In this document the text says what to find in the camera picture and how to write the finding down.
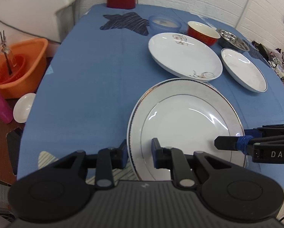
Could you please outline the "large silver-rimmed white plate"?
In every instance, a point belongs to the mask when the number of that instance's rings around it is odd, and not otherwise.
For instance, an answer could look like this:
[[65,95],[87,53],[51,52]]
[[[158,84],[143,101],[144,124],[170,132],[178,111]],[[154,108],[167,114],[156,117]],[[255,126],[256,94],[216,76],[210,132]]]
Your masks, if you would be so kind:
[[167,169],[153,164],[151,140],[161,147],[178,148],[185,154],[204,151],[244,167],[240,151],[218,150],[218,136],[243,136],[240,118],[228,100],[213,86],[190,79],[162,81],[136,103],[127,129],[127,146],[133,170],[142,181],[170,179]]

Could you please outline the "blue tablecloth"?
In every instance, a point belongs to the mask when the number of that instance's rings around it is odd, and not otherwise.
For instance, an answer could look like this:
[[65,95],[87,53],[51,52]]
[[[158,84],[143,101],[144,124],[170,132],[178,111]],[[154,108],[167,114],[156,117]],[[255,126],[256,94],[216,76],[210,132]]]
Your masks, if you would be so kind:
[[[109,21],[104,15],[128,12],[142,19],[166,15],[181,22],[181,32],[187,31],[188,21],[204,23],[198,15],[172,8],[92,6],[62,42],[51,61],[51,72],[40,83],[21,138],[17,180],[38,169],[41,151],[62,158],[76,150],[92,154],[120,145],[139,98],[155,84],[175,78],[150,55],[151,33],[100,29]],[[283,83],[261,60],[244,55],[264,74],[265,93],[243,88],[226,70],[210,84],[231,103],[245,129],[284,124]]]

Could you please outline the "small blue-rimmed white plate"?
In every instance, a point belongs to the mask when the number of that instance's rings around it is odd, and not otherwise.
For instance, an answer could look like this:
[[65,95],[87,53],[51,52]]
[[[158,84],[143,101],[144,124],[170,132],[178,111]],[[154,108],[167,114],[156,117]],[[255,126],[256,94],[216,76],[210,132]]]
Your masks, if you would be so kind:
[[267,91],[268,84],[259,68],[241,53],[224,48],[221,58],[228,73],[244,88],[256,93]]

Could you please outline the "white floral oval plate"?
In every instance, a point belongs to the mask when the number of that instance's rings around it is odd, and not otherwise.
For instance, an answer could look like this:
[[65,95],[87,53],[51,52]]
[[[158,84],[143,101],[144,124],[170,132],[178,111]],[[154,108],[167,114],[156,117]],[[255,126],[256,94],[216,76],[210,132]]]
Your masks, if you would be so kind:
[[154,35],[148,49],[159,66],[177,77],[209,82],[223,71],[220,58],[210,47],[180,33]]

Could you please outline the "small white bowl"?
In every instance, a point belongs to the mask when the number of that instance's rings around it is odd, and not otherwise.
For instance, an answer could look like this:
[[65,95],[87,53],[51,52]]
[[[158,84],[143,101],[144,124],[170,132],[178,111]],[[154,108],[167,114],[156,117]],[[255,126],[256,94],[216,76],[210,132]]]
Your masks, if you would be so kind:
[[13,118],[18,123],[25,123],[28,119],[36,94],[27,93],[16,102],[13,109]]

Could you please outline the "stainless steel bowl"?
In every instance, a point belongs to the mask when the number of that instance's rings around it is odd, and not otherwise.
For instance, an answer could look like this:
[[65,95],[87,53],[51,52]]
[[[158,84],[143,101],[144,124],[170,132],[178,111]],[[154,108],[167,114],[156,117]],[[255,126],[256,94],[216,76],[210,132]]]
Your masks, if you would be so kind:
[[224,29],[218,29],[217,32],[220,35],[218,43],[222,48],[230,48],[240,53],[250,51],[248,44],[233,33]]

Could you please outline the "red ceramic bowl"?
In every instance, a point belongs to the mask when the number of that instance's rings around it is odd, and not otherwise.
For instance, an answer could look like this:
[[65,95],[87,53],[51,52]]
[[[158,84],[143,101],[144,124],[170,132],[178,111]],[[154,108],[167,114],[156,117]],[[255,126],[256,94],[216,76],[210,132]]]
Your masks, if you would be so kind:
[[208,25],[196,21],[189,21],[187,24],[187,34],[207,46],[214,45],[220,39],[220,34]]

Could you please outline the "orange plastic basin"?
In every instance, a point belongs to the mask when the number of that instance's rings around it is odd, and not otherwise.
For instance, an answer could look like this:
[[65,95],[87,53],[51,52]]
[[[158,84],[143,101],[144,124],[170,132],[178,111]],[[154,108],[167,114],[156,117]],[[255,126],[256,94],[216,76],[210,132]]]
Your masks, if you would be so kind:
[[[20,69],[10,82],[0,80],[0,94],[4,99],[20,98],[37,90],[47,66],[47,46],[48,40],[43,38],[26,40],[10,46]],[[3,61],[0,67],[6,70],[6,62]]]

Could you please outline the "translucent blue plastic bowl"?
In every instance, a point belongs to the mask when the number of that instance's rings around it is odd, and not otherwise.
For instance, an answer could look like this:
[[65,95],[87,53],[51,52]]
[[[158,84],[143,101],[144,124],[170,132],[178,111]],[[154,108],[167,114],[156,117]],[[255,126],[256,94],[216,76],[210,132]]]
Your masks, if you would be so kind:
[[179,21],[164,15],[152,15],[148,19],[153,34],[163,32],[179,32],[182,25]]

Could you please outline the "clear glass bottle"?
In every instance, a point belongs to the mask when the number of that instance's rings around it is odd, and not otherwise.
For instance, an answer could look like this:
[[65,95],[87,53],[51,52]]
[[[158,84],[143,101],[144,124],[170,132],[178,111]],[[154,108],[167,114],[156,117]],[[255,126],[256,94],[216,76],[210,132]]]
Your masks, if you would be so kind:
[[[8,49],[8,58],[10,61],[10,67],[13,70],[16,67],[17,63],[15,60],[14,54],[12,53],[8,45],[7,45],[7,49]],[[0,42],[0,62],[4,62],[4,61],[6,61],[6,59],[5,59],[4,53],[2,52],[2,43]]]

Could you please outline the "black chopsticks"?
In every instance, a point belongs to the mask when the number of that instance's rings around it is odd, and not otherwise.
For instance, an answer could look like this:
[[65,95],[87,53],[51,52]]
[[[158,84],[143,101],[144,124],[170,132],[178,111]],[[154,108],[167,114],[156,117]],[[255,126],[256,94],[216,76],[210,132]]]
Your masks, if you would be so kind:
[[8,49],[7,49],[7,45],[6,45],[4,31],[3,32],[0,31],[0,38],[1,38],[1,43],[2,43],[2,52],[4,53],[4,56],[5,56],[5,59],[6,59],[8,74],[9,74],[9,76],[11,76],[13,74],[13,72],[12,72],[12,69],[10,67],[10,61],[9,61],[9,58],[8,58]]

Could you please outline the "white appliance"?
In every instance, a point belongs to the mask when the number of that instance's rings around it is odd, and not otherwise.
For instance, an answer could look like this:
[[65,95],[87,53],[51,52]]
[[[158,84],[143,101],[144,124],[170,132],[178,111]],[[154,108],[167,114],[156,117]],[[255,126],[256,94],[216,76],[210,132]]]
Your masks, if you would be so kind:
[[0,31],[10,43],[32,37],[61,43],[79,19],[80,0],[0,0]]

